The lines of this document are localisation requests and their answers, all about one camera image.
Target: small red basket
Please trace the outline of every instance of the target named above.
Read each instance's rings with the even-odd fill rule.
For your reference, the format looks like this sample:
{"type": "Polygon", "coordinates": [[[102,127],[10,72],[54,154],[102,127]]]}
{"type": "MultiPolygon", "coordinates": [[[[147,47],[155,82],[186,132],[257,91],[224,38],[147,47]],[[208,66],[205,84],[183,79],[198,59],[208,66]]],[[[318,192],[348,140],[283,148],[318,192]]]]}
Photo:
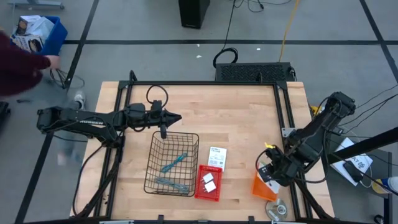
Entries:
{"type": "Polygon", "coordinates": [[[196,191],[195,191],[196,192],[195,198],[218,202],[220,200],[222,174],[223,174],[223,168],[200,165],[198,175],[197,175],[197,187],[196,187],[196,191]],[[210,193],[205,192],[205,183],[204,183],[204,181],[202,181],[203,176],[205,176],[209,173],[212,174],[213,182],[216,185],[216,189],[210,193]]]}

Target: black wire basket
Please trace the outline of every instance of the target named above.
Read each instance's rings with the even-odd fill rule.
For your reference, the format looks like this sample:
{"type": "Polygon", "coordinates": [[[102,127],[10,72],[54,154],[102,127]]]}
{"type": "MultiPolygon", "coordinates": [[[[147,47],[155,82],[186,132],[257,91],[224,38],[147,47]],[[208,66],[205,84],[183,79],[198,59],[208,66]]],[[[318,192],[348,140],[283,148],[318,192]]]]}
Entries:
{"type": "Polygon", "coordinates": [[[144,191],[192,197],[198,167],[199,136],[191,133],[167,132],[162,139],[160,131],[152,136],[144,191]]]}

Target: gray floor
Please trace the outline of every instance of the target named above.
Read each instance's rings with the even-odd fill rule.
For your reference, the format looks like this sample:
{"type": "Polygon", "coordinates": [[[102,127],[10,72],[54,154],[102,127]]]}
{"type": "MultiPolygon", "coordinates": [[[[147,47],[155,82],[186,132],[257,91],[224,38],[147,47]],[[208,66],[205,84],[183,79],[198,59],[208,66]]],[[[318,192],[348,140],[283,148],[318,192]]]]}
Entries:
{"type": "MultiPolygon", "coordinates": [[[[385,40],[398,40],[393,21],[398,20],[398,2],[366,1],[385,40]]],[[[12,18],[12,8],[0,3],[0,27],[11,30],[19,15],[54,15],[68,29],[68,40],[79,40],[93,0],[64,1],[65,10],[18,7],[12,18]]],[[[99,0],[88,40],[172,40],[224,39],[231,1],[212,0],[203,28],[185,29],[180,26],[177,0],[99,0]]],[[[252,13],[246,4],[236,9],[231,24],[230,39],[280,40],[283,37],[294,2],[281,6],[265,5],[264,12],[252,13]]],[[[357,0],[302,0],[287,39],[290,40],[376,40],[366,15],[357,0]]],[[[239,62],[275,62],[279,45],[228,45],[239,50],[239,62]]],[[[62,69],[70,68],[77,45],[62,47],[62,69]]],[[[85,45],[75,74],[86,80],[89,110],[95,109],[101,82],[126,80],[134,70],[139,80],[214,80],[212,60],[222,48],[216,44],[192,45],[85,45]]],[[[398,60],[398,46],[388,46],[398,60]]],[[[223,55],[219,62],[230,62],[223,55]]],[[[298,80],[304,82],[308,101],[318,104],[334,91],[342,91],[359,104],[397,83],[378,45],[286,45],[283,61],[294,66],[298,80]]],[[[74,79],[72,86],[80,85],[74,79]]],[[[380,96],[375,103],[398,93],[398,89],[380,96]]],[[[0,217],[1,223],[12,223],[24,196],[44,136],[35,128],[39,108],[66,105],[69,94],[46,82],[22,96],[6,99],[12,114],[5,132],[0,135],[0,217]],[[15,99],[30,98],[30,104],[17,104],[15,99]]],[[[388,102],[354,132],[372,136],[397,126],[397,100],[388,102]]],[[[60,148],[68,147],[54,140],[44,165],[26,221],[66,218],[72,204],[84,144],[76,143],[76,154],[65,166],[57,164],[60,148]]],[[[397,145],[385,147],[393,152],[398,163],[397,145]]],[[[371,194],[353,194],[339,187],[336,178],[328,180],[335,214],[344,220],[372,222],[372,216],[382,213],[382,200],[371,194]]]]}

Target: white box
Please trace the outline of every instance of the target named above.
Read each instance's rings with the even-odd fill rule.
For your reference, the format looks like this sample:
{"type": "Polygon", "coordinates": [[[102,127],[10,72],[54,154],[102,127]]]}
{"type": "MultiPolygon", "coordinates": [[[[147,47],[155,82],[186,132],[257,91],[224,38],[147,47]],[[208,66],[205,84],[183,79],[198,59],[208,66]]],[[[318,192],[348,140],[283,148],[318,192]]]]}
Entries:
{"type": "Polygon", "coordinates": [[[208,166],[225,168],[226,149],[218,147],[210,147],[208,166]]]}

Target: blue bin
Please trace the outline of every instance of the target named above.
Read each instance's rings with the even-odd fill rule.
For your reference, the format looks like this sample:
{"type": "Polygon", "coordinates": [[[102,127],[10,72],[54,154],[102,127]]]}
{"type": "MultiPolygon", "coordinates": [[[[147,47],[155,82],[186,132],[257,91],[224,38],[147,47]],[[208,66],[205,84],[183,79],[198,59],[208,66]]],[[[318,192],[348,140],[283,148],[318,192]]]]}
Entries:
{"type": "Polygon", "coordinates": [[[68,31],[62,25],[61,20],[57,16],[46,16],[48,20],[54,23],[54,27],[50,32],[49,37],[45,40],[43,49],[35,54],[39,55],[58,55],[65,39],[67,38],[68,31]]]}

